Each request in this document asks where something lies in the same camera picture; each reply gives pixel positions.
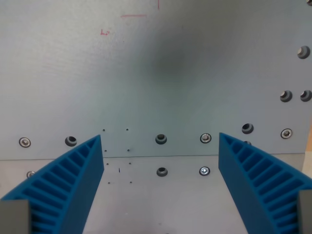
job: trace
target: ribbed texture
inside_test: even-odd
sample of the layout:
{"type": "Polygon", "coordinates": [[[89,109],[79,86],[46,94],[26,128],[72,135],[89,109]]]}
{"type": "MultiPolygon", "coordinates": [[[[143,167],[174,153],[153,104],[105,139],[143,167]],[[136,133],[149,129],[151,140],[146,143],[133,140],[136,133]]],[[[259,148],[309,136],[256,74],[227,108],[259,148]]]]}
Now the ribbed texture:
{"type": "Polygon", "coordinates": [[[75,232],[82,233],[103,170],[101,140],[97,136],[43,167],[2,200],[29,200],[33,234],[66,233],[63,228],[74,232],[72,224],[64,223],[69,215],[73,216],[70,220],[77,217],[76,222],[83,224],[75,232]],[[84,177],[87,180],[91,177],[95,183],[90,182],[90,187],[86,187],[84,177]],[[84,196],[84,200],[76,201],[79,200],[75,199],[77,196],[83,196],[76,193],[81,193],[84,189],[88,191],[88,195],[84,196]]]}
{"type": "Polygon", "coordinates": [[[299,231],[297,196],[300,190],[312,188],[310,178],[256,147],[225,134],[220,134],[219,169],[249,233],[299,231]]]}

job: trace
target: wooden edge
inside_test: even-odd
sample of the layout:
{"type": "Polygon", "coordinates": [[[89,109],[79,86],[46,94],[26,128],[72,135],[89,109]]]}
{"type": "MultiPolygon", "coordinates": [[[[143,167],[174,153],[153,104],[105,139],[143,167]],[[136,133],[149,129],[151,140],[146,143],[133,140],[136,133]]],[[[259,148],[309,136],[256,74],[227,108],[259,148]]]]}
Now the wooden edge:
{"type": "Polygon", "coordinates": [[[310,125],[306,152],[312,151],[312,124],[310,125]]]}
{"type": "Polygon", "coordinates": [[[302,172],[312,178],[312,124],[310,125],[302,172]]]}

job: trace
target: gray block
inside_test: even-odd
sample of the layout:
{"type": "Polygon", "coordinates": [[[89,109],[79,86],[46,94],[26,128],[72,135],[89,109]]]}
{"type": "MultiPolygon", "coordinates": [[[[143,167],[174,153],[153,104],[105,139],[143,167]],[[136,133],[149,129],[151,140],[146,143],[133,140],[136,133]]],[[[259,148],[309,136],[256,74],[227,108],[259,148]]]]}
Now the gray block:
{"type": "Polygon", "coordinates": [[[297,213],[300,234],[312,234],[312,190],[299,191],[297,213]]]}
{"type": "Polygon", "coordinates": [[[30,234],[30,217],[28,200],[0,201],[0,233],[30,234]]]}

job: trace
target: metal base plate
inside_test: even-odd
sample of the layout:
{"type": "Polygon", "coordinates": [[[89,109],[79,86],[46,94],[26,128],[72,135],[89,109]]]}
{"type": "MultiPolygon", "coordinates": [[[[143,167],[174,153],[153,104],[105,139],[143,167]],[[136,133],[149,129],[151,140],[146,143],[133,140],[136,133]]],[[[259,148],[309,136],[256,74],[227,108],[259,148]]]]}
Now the metal base plate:
{"type": "Polygon", "coordinates": [[[219,132],[304,152],[311,21],[304,0],[2,2],[0,159],[56,158],[99,133],[105,157],[216,155],[219,132]]]}

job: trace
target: red line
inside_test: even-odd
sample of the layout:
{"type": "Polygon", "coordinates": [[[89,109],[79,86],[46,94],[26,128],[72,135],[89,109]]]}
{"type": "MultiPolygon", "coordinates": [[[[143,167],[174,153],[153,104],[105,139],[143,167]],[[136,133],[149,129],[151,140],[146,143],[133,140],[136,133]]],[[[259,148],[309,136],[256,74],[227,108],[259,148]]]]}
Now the red line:
{"type": "Polygon", "coordinates": [[[120,16],[120,17],[145,17],[147,15],[124,15],[124,16],[120,16]]]}

